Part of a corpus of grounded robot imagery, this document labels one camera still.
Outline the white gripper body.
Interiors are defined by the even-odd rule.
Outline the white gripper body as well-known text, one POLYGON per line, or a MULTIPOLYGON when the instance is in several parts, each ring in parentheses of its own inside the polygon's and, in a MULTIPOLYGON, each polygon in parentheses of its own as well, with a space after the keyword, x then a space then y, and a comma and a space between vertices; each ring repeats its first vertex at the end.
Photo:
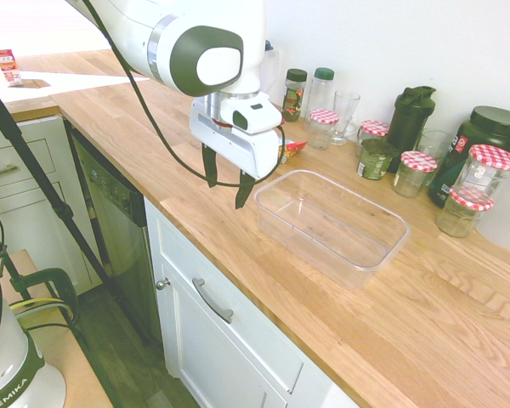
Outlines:
POLYGON ((270 174, 278 161, 275 130, 253 135, 236 127, 225 130, 204 111, 203 98, 195 98, 191 105, 190 131, 204 145, 255 179, 270 174))

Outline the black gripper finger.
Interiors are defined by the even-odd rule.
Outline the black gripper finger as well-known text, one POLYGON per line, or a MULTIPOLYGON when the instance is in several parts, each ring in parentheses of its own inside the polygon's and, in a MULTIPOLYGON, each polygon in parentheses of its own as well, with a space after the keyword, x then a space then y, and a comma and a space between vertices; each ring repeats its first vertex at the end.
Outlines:
POLYGON ((202 145, 202 160, 205 170, 205 179, 210 188, 216 186, 218 182, 216 156, 217 154, 212 148, 206 144, 202 145))
POLYGON ((256 179, 250 174, 241 170, 239 178, 239 187, 235 196, 235 208, 243 208, 252 193, 253 186, 256 184, 256 179))

